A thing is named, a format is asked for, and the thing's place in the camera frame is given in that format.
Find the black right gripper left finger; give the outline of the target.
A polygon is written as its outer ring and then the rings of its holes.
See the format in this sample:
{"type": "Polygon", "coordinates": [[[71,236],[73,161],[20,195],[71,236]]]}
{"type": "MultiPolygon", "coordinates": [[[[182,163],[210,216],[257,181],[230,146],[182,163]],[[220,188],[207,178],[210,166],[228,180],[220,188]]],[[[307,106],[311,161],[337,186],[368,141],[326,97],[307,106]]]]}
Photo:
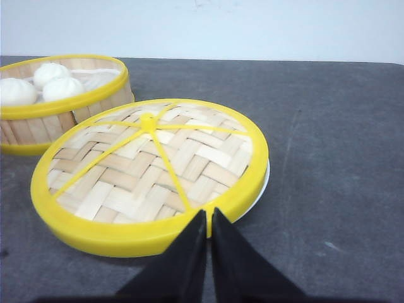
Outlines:
{"type": "Polygon", "coordinates": [[[127,302],[201,302],[205,269],[206,213],[201,210],[117,295],[127,302]]]}

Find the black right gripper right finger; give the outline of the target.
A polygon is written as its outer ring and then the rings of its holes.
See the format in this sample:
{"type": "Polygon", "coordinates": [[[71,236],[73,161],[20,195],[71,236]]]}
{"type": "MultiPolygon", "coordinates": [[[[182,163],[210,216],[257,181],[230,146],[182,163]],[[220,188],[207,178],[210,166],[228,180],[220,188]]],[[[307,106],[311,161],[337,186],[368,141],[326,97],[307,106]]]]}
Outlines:
{"type": "Polygon", "coordinates": [[[308,296],[265,260],[215,208],[211,254],[217,302],[307,302],[308,296]]]}

